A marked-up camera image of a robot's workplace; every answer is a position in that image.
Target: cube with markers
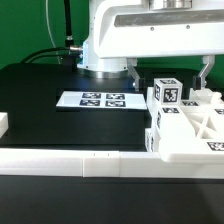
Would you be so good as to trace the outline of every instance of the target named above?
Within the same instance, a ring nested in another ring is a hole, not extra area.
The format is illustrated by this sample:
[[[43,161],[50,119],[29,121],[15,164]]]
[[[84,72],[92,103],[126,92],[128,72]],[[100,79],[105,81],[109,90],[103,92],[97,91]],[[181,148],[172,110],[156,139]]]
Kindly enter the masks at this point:
[[[154,79],[154,98],[159,104],[176,104],[181,101],[183,84],[175,78]]]
[[[155,119],[156,128],[161,138],[195,138],[194,128],[181,108],[177,105],[158,105]]]

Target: paper sheet with markers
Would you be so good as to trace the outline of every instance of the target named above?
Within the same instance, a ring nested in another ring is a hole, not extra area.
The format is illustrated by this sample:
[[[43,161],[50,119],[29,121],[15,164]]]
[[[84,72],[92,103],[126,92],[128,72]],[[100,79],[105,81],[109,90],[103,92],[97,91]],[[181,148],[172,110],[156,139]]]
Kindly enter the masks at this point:
[[[57,107],[146,110],[142,94],[64,91]]]

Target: black and white pattern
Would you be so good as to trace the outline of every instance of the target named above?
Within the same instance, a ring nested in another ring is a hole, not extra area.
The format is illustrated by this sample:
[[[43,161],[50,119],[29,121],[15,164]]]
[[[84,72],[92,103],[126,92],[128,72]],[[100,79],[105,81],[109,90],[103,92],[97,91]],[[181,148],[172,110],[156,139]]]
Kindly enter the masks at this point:
[[[147,150],[150,150],[150,148],[149,148],[150,138],[151,138],[151,134],[150,134],[150,136],[147,135],[147,137],[146,137],[146,149],[147,149]]]
[[[153,152],[154,151],[154,138],[151,136],[151,145],[150,145],[150,149]]]
[[[106,101],[106,107],[126,107],[125,101]]]
[[[224,142],[207,142],[212,151],[224,151]]]
[[[175,108],[175,107],[173,107],[173,108],[165,108],[165,107],[163,107],[163,111],[166,114],[178,114],[178,113],[180,113],[179,110],[177,108]]]
[[[164,89],[163,102],[165,103],[175,103],[177,102],[178,88]]]
[[[160,80],[161,83],[163,84],[177,84],[174,80],[172,79],[167,79],[167,80]]]
[[[101,93],[83,93],[82,98],[86,99],[100,99]]]
[[[100,100],[81,100],[79,105],[86,107],[99,107]]]
[[[157,126],[158,126],[158,128],[160,128],[160,123],[161,123],[161,114],[160,114],[160,112],[158,112],[158,116],[157,116]]]
[[[182,101],[184,106],[199,106],[195,101]]]
[[[155,85],[155,98],[160,100],[160,87],[158,85]]]
[[[215,109],[218,114],[224,115],[224,109]]]
[[[107,100],[125,100],[125,95],[124,94],[106,94],[106,99]]]

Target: cable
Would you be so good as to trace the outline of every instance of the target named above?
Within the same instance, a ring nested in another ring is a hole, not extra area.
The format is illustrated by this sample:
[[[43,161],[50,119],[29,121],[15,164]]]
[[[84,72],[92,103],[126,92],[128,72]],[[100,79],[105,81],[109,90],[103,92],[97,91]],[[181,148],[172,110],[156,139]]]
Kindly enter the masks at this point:
[[[70,48],[69,47],[56,47],[56,48],[49,48],[49,49],[40,50],[40,51],[37,51],[37,52],[34,52],[34,53],[30,54],[29,56],[24,58],[20,63],[24,64],[29,59],[37,56],[38,54],[43,54],[43,53],[47,53],[47,52],[54,52],[54,51],[64,51],[64,50],[70,50]]]
[[[47,55],[40,55],[40,56],[37,56],[37,57],[33,58],[32,60],[30,60],[29,63],[32,63],[32,62],[34,62],[34,61],[36,61],[36,60],[38,60],[40,58],[61,57],[61,56],[65,56],[65,55],[67,55],[67,54],[58,54],[58,55],[56,55],[56,54],[47,54]]]
[[[48,6],[49,6],[48,0],[46,0],[46,21],[47,21],[48,34],[49,34],[49,37],[51,39],[51,43],[52,43],[53,47],[56,48],[56,44],[54,42],[54,38],[53,38],[53,35],[52,35],[52,32],[51,32],[51,27],[50,27],[49,7]],[[57,59],[58,59],[58,64],[61,64],[59,56],[57,57]]]
[[[74,40],[72,37],[70,0],[64,0],[64,6],[65,6],[65,28],[66,28],[65,46],[69,47],[71,45],[74,45]]]
[[[34,62],[34,61],[36,61],[36,60],[38,60],[40,58],[63,57],[63,56],[69,56],[69,57],[73,57],[73,58],[79,58],[79,55],[75,55],[75,54],[73,54],[73,55],[71,55],[71,54],[70,55],[68,55],[68,54],[58,54],[58,55],[56,55],[56,54],[47,54],[47,55],[37,56],[37,57],[33,58],[31,61],[29,61],[29,63],[32,63],[32,62]]]

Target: green wall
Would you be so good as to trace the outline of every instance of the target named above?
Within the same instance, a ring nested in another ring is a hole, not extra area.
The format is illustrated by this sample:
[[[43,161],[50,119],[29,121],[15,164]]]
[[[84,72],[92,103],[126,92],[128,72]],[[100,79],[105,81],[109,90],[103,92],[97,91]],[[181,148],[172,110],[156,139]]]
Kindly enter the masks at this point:
[[[81,44],[88,36],[88,0],[71,0],[73,36]],[[49,0],[52,33],[57,46],[64,46],[65,22],[63,0]],[[32,52],[50,48],[45,0],[0,0],[0,68],[21,61]],[[44,63],[57,63],[55,58]],[[193,68],[200,70],[200,57],[140,59],[139,66]],[[224,87],[224,56],[217,56],[210,74]]]

